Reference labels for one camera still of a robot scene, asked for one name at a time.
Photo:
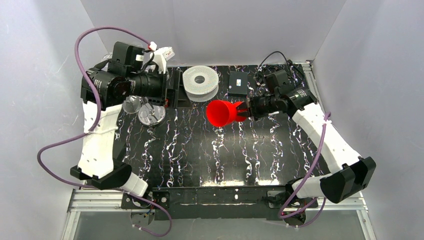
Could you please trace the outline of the red wine glass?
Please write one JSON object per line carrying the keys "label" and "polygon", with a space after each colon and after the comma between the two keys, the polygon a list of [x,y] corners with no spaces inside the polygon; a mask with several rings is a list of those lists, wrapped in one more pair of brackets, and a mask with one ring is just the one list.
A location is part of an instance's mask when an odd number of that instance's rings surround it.
{"label": "red wine glass", "polygon": [[232,112],[232,102],[213,100],[206,107],[206,117],[214,127],[224,127],[234,122],[236,115],[242,113]]}

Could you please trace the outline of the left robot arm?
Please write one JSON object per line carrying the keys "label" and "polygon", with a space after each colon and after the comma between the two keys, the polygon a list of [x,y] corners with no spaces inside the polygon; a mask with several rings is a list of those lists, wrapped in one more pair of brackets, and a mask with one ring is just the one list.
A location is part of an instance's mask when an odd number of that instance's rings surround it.
{"label": "left robot arm", "polygon": [[192,106],[182,83],[183,73],[169,73],[172,47],[148,49],[116,42],[112,57],[83,71],[81,98],[84,138],[81,157],[71,176],[89,180],[99,190],[119,188],[142,197],[146,181],[113,153],[117,119],[130,96],[146,98],[149,104],[166,108]]}

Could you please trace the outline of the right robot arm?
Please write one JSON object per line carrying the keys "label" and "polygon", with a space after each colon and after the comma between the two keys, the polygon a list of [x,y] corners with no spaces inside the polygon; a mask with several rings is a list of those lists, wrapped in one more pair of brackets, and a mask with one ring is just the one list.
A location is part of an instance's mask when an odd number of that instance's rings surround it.
{"label": "right robot arm", "polygon": [[266,75],[264,81],[268,92],[238,104],[236,119],[256,121],[276,112],[287,114],[317,147],[307,174],[286,185],[288,200],[326,198],[337,204],[368,187],[376,162],[361,156],[343,139],[315,95],[290,83],[284,70]]}

